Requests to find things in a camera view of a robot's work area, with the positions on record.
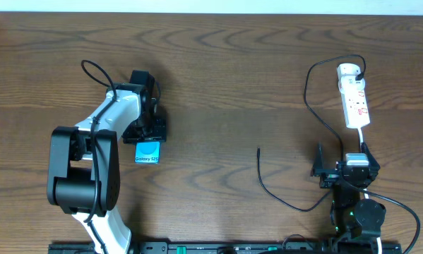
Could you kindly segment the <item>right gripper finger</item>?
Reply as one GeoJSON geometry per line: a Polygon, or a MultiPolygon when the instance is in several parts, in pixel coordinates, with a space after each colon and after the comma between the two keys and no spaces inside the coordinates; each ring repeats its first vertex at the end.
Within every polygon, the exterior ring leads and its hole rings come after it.
{"type": "Polygon", "coordinates": [[[311,175],[320,176],[323,173],[323,170],[324,170],[324,167],[323,167],[322,146],[319,143],[316,148],[315,159],[311,168],[311,175]]]}
{"type": "Polygon", "coordinates": [[[367,160],[369,162],[369,170],[372,173],[378,173],[380,170],[380,165],[374,158],[374,156],[370,153],[369,148],[365,142],[360,145],[360,150],[367,156],[367,160]]]}

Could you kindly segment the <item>Galaxy S25 smartphone cyan screen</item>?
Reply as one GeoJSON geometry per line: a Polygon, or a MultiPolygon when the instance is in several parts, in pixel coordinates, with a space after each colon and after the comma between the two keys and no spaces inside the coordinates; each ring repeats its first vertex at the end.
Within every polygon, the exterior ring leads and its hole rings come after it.
{"type": "Polygon", "coordinates": [[[135,163],[158,164],[160,161],[160,142],[137,143],[135,163]]]}

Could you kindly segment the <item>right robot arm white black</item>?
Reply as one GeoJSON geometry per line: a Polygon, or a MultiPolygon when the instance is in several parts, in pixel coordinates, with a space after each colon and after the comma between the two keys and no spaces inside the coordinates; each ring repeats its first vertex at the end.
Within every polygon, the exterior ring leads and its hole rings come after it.
{"type": "Polygon", "coordinates": [[[333,169],[325,168],[322,148],[316,149],[311,175],[333,195],[330,220],[336,235],[325,246],[333,253],[383,253],[381,226],[386,208],[363,192],[378,176],[380,165],[367,144],[359,153],[347,153],[333,169]]]}

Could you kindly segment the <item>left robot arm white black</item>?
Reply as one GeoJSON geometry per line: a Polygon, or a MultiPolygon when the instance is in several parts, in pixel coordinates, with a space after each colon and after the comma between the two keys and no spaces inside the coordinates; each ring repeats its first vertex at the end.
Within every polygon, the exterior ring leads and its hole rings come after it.
{"type": "Polygon", "coordinates": [[[47,198],[80,222],[91,243],[53,243],[49,253],[138,253],[117,207],[121,175],[118,143],[135,145],[137,164],[157,164],[166,122],[155,115],[159,83],[110,85],[105,100],[74,127],[52,132],[47,198]]]}

